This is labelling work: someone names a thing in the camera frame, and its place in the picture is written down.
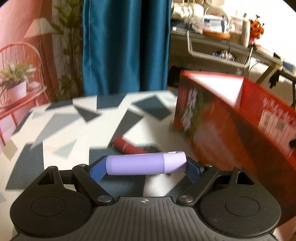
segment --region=red box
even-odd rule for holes
[[[174,125],[203,164],[255,176],[280,203],[279,225],[296,216],[293,108],[244,77],[183,71]]]

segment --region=ribbed gray panel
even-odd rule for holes
[[[23,234],[13,241],[37,241]],[[96,208],[78,230],[48,241],[234,241],[209,229],[191,207],[181,207],[169,197],[121,197],[107,207]],[[245,241],[276,241],[272,235]]]

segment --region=red tube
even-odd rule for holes
[[[144,149],[135,147],[128,143],[122,137],[118,136],[113,141],[114,147],[120,151],[122,154],[144,154],[147,153]]]

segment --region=blue curtain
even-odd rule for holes
[[[164,90],[171,0],[84,0],[85,95]]]

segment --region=chair backrest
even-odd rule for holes
[[[37,68],[33,76],[29,78],[29,82],[37,81],[44,86],[41,57],[33,45],[26,42],[15,42],[0,49],[0,70],[6,69],[8,64],[16,61],[26,62]]]

